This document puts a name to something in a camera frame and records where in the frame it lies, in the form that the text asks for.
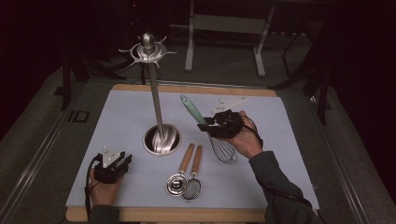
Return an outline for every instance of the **mesh strainer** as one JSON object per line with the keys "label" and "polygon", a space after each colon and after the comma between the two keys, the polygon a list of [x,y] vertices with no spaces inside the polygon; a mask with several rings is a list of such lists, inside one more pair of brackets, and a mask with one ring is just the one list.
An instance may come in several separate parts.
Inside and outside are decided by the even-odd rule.
{"label": "mesh strainer", "polygon": [[187,199],[188,202],[198,197],[201,193],[201,182],[198,179],[195,179],[195,176],[198,175],[201,156],[202,146],[200,145],[195,152],[194,162],[191,168],[192,179],[189,180],[186,191],[183,193],[183,197]]}

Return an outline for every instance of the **teal handle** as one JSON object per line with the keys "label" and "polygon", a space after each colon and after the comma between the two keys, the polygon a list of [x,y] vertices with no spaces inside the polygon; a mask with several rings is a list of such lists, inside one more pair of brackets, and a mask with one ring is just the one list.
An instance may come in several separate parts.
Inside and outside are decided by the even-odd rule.
{"label": "teal handle", "polygon": [[180,94],[181,103],[186,107],[192,117],[199,123],[199,124],[206,124],[204,117],[202,117],[201,113],[197,109],[197,107],[192,103],[189,97]]}

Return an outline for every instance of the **whisk handle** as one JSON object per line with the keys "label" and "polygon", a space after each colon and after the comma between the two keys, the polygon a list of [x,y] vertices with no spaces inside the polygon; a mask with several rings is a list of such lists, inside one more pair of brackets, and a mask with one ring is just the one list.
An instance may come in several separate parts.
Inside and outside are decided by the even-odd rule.
{"label": "whisk handle", "polygon": [[201,162],[201,157],[202,157],[202,146],[199,145],[198,148],[197,148],[197,151],[195,152],[194,163],[192,164],[192,170],[191,170],[191,174],[192,175],[198,175],[198,170],[199,170],[199,164]]}
{"label": "whisk handle", "polygon": [[189,147],[186,150],[186,153],[184,154],[184,158],[183,158],[183,161],[181,162],[180,168],[178,169],[179,173],[183,174],[186,171],[187,166],[189,165],[194,147],[195,147],[195,144],[190,143]]}
{"label": "whisk handle", "polygon": [[199,123],[199,124],[206,124],[206,121],[204,117],[202,117],[201,113],[195,106],[195,104],[192,103],[192,101],[189,99],[189,97],[180,94],[180,100],[183,103],[183,105],[186,107],[187,111],[192,115],[192,117]]}

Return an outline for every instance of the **hand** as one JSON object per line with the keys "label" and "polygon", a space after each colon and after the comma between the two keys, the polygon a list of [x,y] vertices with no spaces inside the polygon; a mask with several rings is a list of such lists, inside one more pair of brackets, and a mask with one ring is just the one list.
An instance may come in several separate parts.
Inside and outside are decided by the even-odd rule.
{"label": "hand", "polygon": [[[240,111],[239,115],[242,116],[242,120],[245,122],[245,125],[252,128],[253,130],[256,130],[254,124],[246,118],[247,114],[245,113],[245,111]],[[242,128],[241,132],[237,134],[234,138],[223,140],[232,144],[239,153],[241,153],[248,159],[262,152],[262,146],[259,139],[251,130],[246,128]]]}
{"label": "hand", "polygon": [[93,176],[94,169],[90,173],[90,190],[93,205],[113,205],[117,199],[120,183],[123,176],[115,184],[99,183]]}

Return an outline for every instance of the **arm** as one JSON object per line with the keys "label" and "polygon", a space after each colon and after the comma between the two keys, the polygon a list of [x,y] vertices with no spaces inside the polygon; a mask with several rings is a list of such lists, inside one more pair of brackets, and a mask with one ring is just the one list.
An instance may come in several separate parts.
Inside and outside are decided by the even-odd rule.
{"label": "arm", "polygon": [[120,211],[113,204],[117,199],[120,178],[115,184],[99,183],[94,179],[93,169],[90,173],[90,189],[93,208],[89,217],[89,224],[118,224],[120,222]]}
{"label": "arm", "polygon": [[[247,119],[245,111],[241,111],[239,114],[249,128],[256,130],[254,124]],[[266,186],[270,189],[303,197],[302,191],[289,182],[280,170],[274,152],[263,152],[259,139],[252,131],[244,128],[234,138],[225,140],[249,159],[256,179],[262,187]],[[278,196],[266,188],[263,188],[263,191],[268,202],[265,211],[266,223],[321,223],[312,209],[304,203]]]}
{"label": "arm", "polygon": [[[303,197],[302,191],[282,173],[274,152],[266,151],[249,160],[250,166],[261,186]],[[265,211],[267,223],[321,223],[310,207],[301,202],[273,194],[263,188],[268,202]]]}

